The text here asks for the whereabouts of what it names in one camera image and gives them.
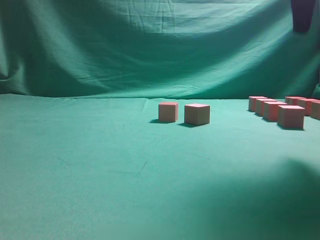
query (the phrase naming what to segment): green cloth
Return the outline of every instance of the green cloth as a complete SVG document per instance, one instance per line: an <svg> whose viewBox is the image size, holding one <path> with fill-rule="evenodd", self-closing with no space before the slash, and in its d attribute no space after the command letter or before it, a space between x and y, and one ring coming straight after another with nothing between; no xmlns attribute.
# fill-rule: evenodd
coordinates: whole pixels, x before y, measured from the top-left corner
<svg viewBox="0 0 320 240"><path fill-rule="evenodd" d="M2 240L317 240L320 121L247 100L0 96ZM184 104L211 123L183 125Z"/></svg>
<svg viewBox="0 0 320 240"><path fill-rule="evenodd" d="M1 0L0 93L45 97L310 97L319 12L289 0Z"/></svg>

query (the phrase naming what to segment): wooden block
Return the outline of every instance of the wooden block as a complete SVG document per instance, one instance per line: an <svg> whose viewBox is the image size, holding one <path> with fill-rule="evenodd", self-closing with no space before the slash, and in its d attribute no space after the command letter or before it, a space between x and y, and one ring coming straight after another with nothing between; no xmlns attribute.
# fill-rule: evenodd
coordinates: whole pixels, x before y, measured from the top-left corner
<svg viewBox="0 0 320 240"><path fill-rule="evenodd" d="M286 96L285 103L288 105L298 105L298 99L305 99L302 96Z"/></svg>
<svg viewBox="0 0 320 240"><path fill-rule="evenodd" d="M248 110L250 112L255 112L256 111L256 99L266 99L266 98L267 97L265 97L265 96L250 96Z"/></svg>
<svg viewBox="0 0 320 240"><path fill-rule="evenodd" d="M187 104L184 106L184 122L192 125L204 125L210 123L210 105Z"/></svg>
<svg viewBox="0 0 320 240"><path fill-rule="evenodd" d="M257 98L255 100L255 113L259 116L264 115L264 102L277 102L272 98Z"/></svg>
<svg viewBox="0 0 320 240"><path fill-rule="evenodd" d="M285 129L303 129L305 109L297 105L279 105L277 124Z"/></svg>
<svg viewBox="0 0 320 240"><path fill-rule="evenodd" d="M178 120L178 103L161 102L159 103L159 121L173 123Z"/></svg>
<svg viewBox="0 0 320 240"><path fill-rule="evenodd" d="M320 120L320 100L311 102L311 114L314 119Z"/></svg>
<svg viewBox="0 0 320 240"><path fill-rule="evenodd" d="M305 116L310 116L311 114L311 103L312 102L317 102L319 101L318 99L313 99L313 98L304 98L304 99L298 99L297 100L297 105L300 107L303 107L305 109L304 114Z"/></svg>
<svg viewBox="0 0 320 240"><path fill-rule="evenodd" d="M282 101L263 102L263 118L270 122L276 122L278 119L278 111L279 111L280 105L287 105L287 104Z"/></svg>

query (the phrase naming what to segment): pink cube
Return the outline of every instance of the pink cube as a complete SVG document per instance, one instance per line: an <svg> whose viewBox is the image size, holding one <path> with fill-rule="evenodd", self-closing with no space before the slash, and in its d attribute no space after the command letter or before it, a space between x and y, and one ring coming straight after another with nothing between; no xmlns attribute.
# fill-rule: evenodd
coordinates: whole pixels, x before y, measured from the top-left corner
<svg viewBox="0 0 320 240"><path fill-rule="evenodd" d="M305 109L297 105L279 105L277 124L285 129L303 129Z"/></svg>
<svg viewBox="0 0 320 240"><path fill-rule="evenodd" d="M320 100L313 101L311 103L311 115L312 118L320 120Z"/></svg>
<svg viewBox="0 0 320 240"><path fill-rule="evenodd" d="M305 99L305 97L302 96L286 96L285 97L285 103L288 105L298 105L298 99Z"/></svg>
<svg viewBox="0 0 320 240"><path fill-rule="evenodd" d="M249 106L248 106L248 110L250 112L256 111L256 99L266 99L266 97L265 96L250 96L249 97Z"/></svg>
<svg viewBox="0 0 320 240"><path fill-rule="evenodd" d="M305 116L310 116L311 114L311 103L317 102L319 100L313 99L313 98L304 98L304 99L298 99L297 105L300 107L303 107L305 109L304 114Z"/></svg>
<svg viewBox="0 0 320 240"><path fill-rule="evenodd" d="M264 115L264 102L277 102L272 98L257 98L255 100L255 113L259 116Z"/></svg>
<svg viewBox="0 0 320 240"><path fill-rule="evenodd" d="M270 122L276 122L278 119L278 111L280 105L287 104L282 101L265 101L263 103L263 118Z"/></svg>
<svg viewBox="0 0 320 240"><path fill-rule="evenodd" d="M173 123L178 120L178 103L161 102L159 103L159 121Z"/></svg>
<svg viewBox="0 0 320 240"><path fill-rule="evenodd" d="M184 122L192 125L204 125L210 123L210 105L187 104L184 106Z"/></svg>

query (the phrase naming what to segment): block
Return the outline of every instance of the block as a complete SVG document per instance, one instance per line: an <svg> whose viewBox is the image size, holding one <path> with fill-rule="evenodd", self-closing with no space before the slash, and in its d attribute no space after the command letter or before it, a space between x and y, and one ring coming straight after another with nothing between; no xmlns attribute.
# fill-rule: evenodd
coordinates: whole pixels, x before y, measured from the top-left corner
<svg viewBox="0 0 320 240"><path fill-rule="evenodd" d="M298 99L305 99L302 96L286 96L285 103L288 105L298 105Z"/></svg>
<svg viewBox="0 0 320 240"><path fill-rule="evenodd" d="M305 109L297 105L279 105L277 124L285 129L303 129Z"/></svg>
<svg viewBox="0 0 320 240"><path fill-rule="evenodd" d="M287 105L282 101L265 101L263 102L263 118L269 122L276 122L280 105Z"/></svg>
<svg viewBox="0 0 320 240"><path fill-rule="evenodd" d="M298 99L297 100L297 105L300 107L303 107L305 109L305 116L310 116L311 114L311 103L312 102L317 102L319 100L313 99L313 98L304 98L304 99Z"/></svg>
<svg viewBox="0 0 320 240"><path fill-rule="evenodd" d="M184 122L196 126L210 123L210 105L198 103L185 105Z"/></svg>
<svg viewBox="0 0 320 240"><path fill-rule="evenodd" d="M311 102L311 114L314 119L320 120L320 100Z"/></svg>
<svg viewBox="0 0 320 240"><path fill-rule="evenodd" d="M178 120L178 103L161 102L159 103L159 121L174 123Z"/></svg>
<svg viewBox="0 0 320 240"><path fill-rule="evenodd" d="M257 98L255 100L255 113L259 116L264 115L264 102L277 102L272 98Z"/></svg>
<svg viewBox="0 0 320 240"><path fill-rule="evenodd" d="M255 112L256 111L256 99L266 99L266 98L267 97L265 97L265 96L250 96L248 110L250 112Z"/></svg>

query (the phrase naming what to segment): green tablecloth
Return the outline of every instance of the green tablecloth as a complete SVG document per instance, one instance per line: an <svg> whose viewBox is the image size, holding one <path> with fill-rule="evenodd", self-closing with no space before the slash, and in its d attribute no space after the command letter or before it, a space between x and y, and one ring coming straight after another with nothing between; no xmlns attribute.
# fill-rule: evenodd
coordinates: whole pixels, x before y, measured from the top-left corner
<svg viewBox="0 0 320 240"><path fill-rule="evenodd" d="M247 100L0 96L1 240L318 240L320 121ZM187 103L211 123L183 125Z"/></svg>

